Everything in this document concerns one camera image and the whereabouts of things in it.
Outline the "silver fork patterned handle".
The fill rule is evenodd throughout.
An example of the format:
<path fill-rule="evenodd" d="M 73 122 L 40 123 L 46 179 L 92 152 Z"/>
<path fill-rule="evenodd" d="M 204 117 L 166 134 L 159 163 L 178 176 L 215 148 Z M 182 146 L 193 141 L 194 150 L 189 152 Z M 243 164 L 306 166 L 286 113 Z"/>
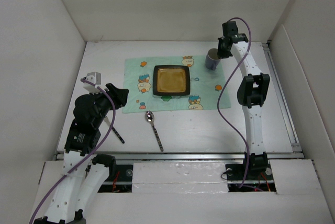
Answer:
<path fill-rule="evenodd" d="M 108 117 L 105 117 L 104 118 L 104 122 L 107 124 L 107 126 L 111 126 L 111 121 L 108 119 Z M 111 128 L 112 132 L 115 134 L 115 136 L 119 139 L 119 141 L 122 143 L 122 144 L 125 144 L 125 141 L 124 139 L 122 138 L 122 136 L 119 134 L 119 132 L 114 128 L 112 127 Z"/>

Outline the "purple ceramic mug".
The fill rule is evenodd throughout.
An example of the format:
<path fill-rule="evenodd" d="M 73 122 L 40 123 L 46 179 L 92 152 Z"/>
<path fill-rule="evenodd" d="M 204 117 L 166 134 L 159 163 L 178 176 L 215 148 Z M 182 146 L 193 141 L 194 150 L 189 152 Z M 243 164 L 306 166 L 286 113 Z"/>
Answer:
<path fill-rule="evenodd" d="M 218 56 L 218 49 L 212 48 L 207 52 L 205 59 L 205 67 L 209 70 L 215 71 L 221 59 Z"/>

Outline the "silver spoon patterned handle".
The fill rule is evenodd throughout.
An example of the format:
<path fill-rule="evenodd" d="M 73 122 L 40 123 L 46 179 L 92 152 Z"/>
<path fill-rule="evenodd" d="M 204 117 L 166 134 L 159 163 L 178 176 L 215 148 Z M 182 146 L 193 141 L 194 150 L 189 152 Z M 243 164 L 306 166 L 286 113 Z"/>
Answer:
<path fill-rule="evenodd" d="M 147 110 L 146 111 L 146 121 L 150 124 L 153 132 L 154 132 L 154 135 L 155 135 L 155 138 L 157 140 L 157 143 L 158 143 L 158 146 L 160 148 L 160 151 L 163 152 L 164 151 L 164 148 L 163 148 L 163 145 L 162 145 L 162 142 L 160 140 L 160 137 L 159 137 L 159 134 L 156 130 L 156 127 L 154 125 L 154 115 L 151 111 Z"/>

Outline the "square brown glazed plate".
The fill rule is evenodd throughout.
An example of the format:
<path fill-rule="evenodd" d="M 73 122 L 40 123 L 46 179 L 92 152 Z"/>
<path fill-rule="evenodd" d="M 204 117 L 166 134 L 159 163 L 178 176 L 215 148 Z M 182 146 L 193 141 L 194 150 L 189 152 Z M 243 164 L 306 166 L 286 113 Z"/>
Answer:
<path fill-rule="evenodd" d="M 186 96 L 191 93 L 188 66 L 156 65 L 153 71 L 153 94 L 156 96 Z"/>

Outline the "green cartoon print cloth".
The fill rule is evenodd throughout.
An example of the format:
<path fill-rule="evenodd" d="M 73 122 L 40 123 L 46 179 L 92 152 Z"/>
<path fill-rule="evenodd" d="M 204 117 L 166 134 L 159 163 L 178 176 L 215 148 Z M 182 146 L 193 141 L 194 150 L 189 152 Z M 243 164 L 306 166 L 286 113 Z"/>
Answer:
<path fill-rule="evenodd" d="M 144 57 L 125 60 L 124 88 L 129 90 L 123 113 L 169 110 L 212 110 L 226 82 L 221 65 L 212 71 L 205 67 L 204 55 Z M 154 67 L 180 65 L 189 68 L 190 94 L 171 96 L 153 94 Z"/>

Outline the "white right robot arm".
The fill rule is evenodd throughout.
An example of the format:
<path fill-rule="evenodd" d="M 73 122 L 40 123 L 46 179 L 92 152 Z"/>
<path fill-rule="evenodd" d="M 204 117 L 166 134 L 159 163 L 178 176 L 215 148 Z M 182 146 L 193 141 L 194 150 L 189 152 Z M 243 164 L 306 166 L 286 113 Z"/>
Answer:
<path fill-rule="evenodd" d="M 251 53 L 251 29 L 246 25 L 248 36 L 240 33 L 234 17 L 222 24 L 223 36 L 218 39 L 218 57 L 234 57 L 237 67 L 234 68 L 224 87 L 232 79 L 237 69 L 241 71 L 242 81 L 237 91 L 238 103 L 242 106 L 245 119 L 246 136 L 243 164 L 237 171 L 230 171 L 229 176 L 241 176 L 242 182 L 253 179 L 264 172 L 268 165 L 263 143 L 262 108 L 267 97 L 270 76 L 260 70 Z"/>

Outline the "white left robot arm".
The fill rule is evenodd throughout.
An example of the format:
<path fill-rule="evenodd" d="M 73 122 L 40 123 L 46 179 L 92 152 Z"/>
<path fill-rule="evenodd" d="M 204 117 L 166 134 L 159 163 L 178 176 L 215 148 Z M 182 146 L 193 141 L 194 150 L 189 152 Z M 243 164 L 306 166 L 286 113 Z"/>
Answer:
<path fill-rule="evenodd" d="M 86 223 L 85 212 L 102 183 L 117 176 L 115 157 L 96 154 L 106 140 L 99 128 L 109 111 L 126 105 L 129 91 L 111 83 L 105 88 L 90 81 L 84 84 L 89 93 L 75 100 L 62 175 L 42 198 L 30 223 Z"/>

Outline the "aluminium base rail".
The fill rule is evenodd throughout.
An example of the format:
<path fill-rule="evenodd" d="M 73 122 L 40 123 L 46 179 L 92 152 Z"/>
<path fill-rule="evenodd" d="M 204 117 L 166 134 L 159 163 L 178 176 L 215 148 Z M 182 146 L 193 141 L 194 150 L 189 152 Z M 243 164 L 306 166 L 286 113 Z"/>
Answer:
<path fill-rule="evenodd" d="M 116 172 L 115 175 L 112 175 L 111 178 L 108 178 L 104 185 L 111 185 L 112 180 L 117 177 L 118 172 L 118 180 L 116 185 L 131 185 L 132 179 L 134 178 L 134 169 L 135 163 L 143 163 L 143 162 L 223 162 L 228 161 L 228 164 L 232 164 L 233 162 L 241 163 L 245 158 L 245 154 L 221 154 L 221 153 L 98 153 L 114 156 L 116 159 Z M 91 155 L 88 158 L 88 162 L 93 160 L 95 155 Z M 75 155 L 74 158 L 70 158 L 68 153 L 58 153 L 56 155 L 57 160 L 65 160 L 67 158 L 68 161 L 68 170 L 77 165 L 84 157 L 78 154 Z M 292 152 L 292 153 L 269 153 L 267 154 L 268 163 L 269 160 L 273 159 L 304 159 L 304 155 L 302 152 Z"/>

